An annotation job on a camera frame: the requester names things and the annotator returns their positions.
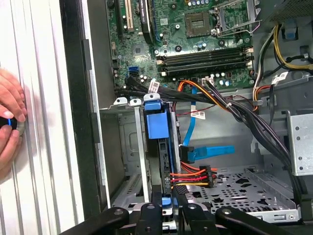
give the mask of pcie slot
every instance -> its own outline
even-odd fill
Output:
[[[129,32],[133,32],[134,31],[134,25],[133,25],[133,14],[132,14],[131,0],[125,0],[125,8],[126,8],[127,29]]]
[[[123,41],[123,23],[122,23],[122,13],[120,0],[115,1],[115,12],[116,12],[116,24],[117,24],[117,34],[121,41]]]

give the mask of blue sata port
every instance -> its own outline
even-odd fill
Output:
[[[132,76],[139,76],[139,66],[129,66],[128,73]]]

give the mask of cable bundle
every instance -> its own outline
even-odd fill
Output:
[[[206,83],[211,94],[198,83],[192,81],[182,81],[179,88],[184,84],[190,84],[197,87],[205,96],[212,99],[214,104],[230,112],[237,121],[243,122],[248,128],[250,128],[256,140],[283,163],[291,180],[294,199],[296,203],[300,203],[302,194],[307,194],[305,183],[302,177],[295,177],[292,175],[290,153],[281,143],[274,130],[245,105],[231,99],[225,99],[211,83]]]
[[[175,185],[196,185],[196,186],[208,186],[208,177],[206,170],[200,170],[199,168],[192,167],[184,162],[181,162],[181,167],[187,171],[187,174],[176,174],[171,173],[170,175],[174,178],[171,180],[173,186]],[[217,169],[212,168],[211,170],[213,179],[216,179]]]

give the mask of white label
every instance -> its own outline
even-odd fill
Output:
[[[199,111],[199,112],[191,113],[191,117],[205,120],[205,112]]]
[[[278,83],[279,81],[285,80],[287,75],[289,72],[283,72],[282,74],[280,74],[278,77],[274,78],[274,80],[272,81],[272,85],[275,85],[276,83]]]
[[[168,25],[168,20],[167,20],[167,18],[160,19],[160,25]]]
[[[196,106],[195,105],[191,105],[190,110],[191,110],[191,112],[194,112],[194,113],[190,114],[191,117],[205,120],[205,112],[201,112],[201,111],[196,112]]]
[[[151,80],[148,93],[157,93],[159,86],[160,86],[159,82]]]

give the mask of side panel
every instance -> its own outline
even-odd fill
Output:
[[[22,150],[0,182],[0,233],[58,234],[84,221],[59,2],[0,0],[0,63],[24,87]]]

